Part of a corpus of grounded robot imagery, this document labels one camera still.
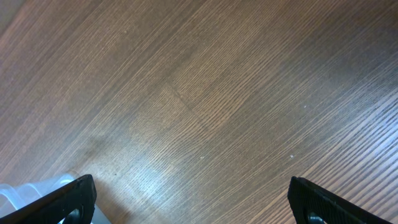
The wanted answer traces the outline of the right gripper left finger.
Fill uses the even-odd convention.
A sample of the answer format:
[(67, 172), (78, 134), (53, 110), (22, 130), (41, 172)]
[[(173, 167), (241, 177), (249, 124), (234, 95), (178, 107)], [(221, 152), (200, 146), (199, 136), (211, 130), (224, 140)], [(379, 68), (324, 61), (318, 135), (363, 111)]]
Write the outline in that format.
[(93, 176), (85, 174), (73, 182), (1, 218), (1, 223), (90, 224), (97, 198)]

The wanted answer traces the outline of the clear plastic container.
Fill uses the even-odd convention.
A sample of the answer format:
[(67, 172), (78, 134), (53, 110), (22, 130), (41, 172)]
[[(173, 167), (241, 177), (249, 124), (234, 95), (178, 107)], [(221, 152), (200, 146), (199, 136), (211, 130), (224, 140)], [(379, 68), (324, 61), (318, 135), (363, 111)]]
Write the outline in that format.
[(73, 182), (75, 179), (74, 175), (65, 173), (18, 186), (1, 183), (1, 218)]

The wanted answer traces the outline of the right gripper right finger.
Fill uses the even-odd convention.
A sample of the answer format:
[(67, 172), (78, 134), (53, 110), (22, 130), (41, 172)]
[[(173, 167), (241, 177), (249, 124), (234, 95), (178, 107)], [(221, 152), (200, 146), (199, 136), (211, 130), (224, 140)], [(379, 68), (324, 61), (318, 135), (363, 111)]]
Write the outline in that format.
[(291, 178), (287, 198), (297, 223), (391, 224), (303, 177)]

